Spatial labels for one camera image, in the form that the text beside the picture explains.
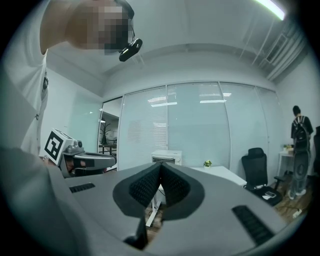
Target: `white t-shirt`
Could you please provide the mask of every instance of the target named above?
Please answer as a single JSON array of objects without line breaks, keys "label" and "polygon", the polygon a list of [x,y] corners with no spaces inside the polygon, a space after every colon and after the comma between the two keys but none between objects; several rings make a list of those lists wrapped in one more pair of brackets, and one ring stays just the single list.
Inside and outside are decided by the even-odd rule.
[{"label": "white t-shirt", "polygon": [[41,22],[50,0],[42,1],[11,39],[0,67],[1,100],[7,111],[0,115],[0,146],[19,147],[39,155],[40,130],[48,100],[44,86],[46,57],[40,48]]}]

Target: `power strip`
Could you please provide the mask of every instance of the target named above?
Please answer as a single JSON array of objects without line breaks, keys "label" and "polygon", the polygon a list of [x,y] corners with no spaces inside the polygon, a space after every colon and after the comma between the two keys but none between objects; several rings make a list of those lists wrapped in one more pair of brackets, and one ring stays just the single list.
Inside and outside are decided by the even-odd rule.
[{"label": "power strip", "polygon": [[298,217],[301,213],[302,213],[302,210],[299,209],[299,210],[297,210],[294,214],[292,214],[292,217],[295,219],[295,218]]}]

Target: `black backpack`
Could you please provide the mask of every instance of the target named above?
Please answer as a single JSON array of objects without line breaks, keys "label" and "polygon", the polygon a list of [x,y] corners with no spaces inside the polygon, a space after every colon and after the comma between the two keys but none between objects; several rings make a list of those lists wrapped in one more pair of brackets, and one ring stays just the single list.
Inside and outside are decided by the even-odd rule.
[{"label": "black backpack", "polygon": [[307,151],[309,149],[309,133],[305,127],[305,116],[298,116],[294,121],[293,125],[295,128],[293,139],[294,139],[294,150]]}]

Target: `smartphone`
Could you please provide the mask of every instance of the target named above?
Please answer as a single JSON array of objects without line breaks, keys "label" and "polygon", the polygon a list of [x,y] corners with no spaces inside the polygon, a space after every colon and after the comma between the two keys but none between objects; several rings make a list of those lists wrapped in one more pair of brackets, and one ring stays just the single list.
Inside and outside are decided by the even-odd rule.
[{"label": "smartphone", "polygon": [[265,194],[266,194],[268,197],[271,197],[271,198],[275,198],[275,197],[276,197],[276,194],[275,194],[275,193],[272,193],[272,192],[270,192],[270,191],[265,192]]}]

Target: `white shoe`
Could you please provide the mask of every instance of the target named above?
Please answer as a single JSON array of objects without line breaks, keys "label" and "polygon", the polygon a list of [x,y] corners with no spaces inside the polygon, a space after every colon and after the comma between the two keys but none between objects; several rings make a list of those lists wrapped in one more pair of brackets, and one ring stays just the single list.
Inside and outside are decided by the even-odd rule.
[{"label": "white shoe", "polygon": [[302,190],[300,193],[295,193],[297,196],[303,196],[306,193],[306,190]]},{"label": "white shoe", "polygon": [[290,198],[290,200],[295,199],[294,196],[291,196],[291,195],[290,195],[290,190],[288,191],[288,197]]}]

